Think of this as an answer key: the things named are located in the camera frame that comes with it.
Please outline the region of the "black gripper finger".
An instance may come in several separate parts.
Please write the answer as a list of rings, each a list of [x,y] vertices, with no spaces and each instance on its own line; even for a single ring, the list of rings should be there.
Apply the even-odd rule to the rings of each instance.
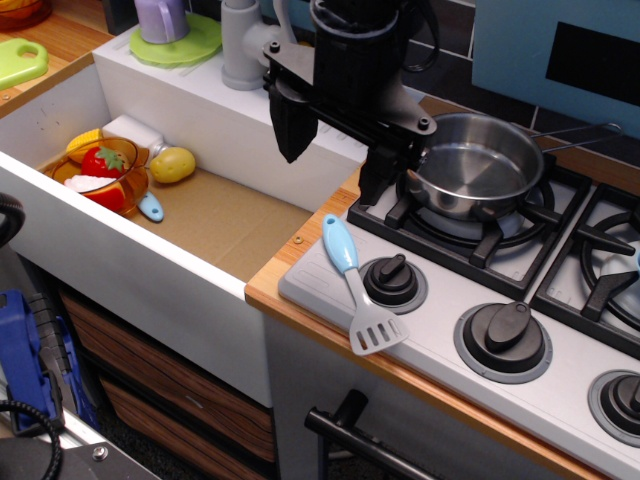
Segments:
[[[376,205],[382,194],[408,169],[412,160],[411,145],[396,147],[381,144],[369,147],[360,169],[360,204]]]
[[[270,116],[278,148],[288,163],[296,161],[315,138],[318,119],[309,99],[285,82],[269,86]]]

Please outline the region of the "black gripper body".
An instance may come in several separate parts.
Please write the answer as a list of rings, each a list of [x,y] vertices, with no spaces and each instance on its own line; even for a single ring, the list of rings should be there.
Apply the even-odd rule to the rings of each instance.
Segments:
[[[264,47],[269,60],[265,88],[285,82],[306,96],[320,121],[372,147],[424,148],[435,120],[409,95],[401,79],[401,48],[392,33],[316,33],[315,46],[277,43]]]

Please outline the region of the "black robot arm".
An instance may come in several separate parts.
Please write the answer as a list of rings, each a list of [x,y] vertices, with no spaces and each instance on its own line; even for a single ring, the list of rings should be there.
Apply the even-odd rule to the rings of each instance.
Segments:
[[[433,120],[405,90],[408,43],[437,20],[426,1],[313,1],[315,43],[271,42],[265,88],[280,153],[294,162],[324,122],[364,144],[360,202],[381,195],[423,156]]]

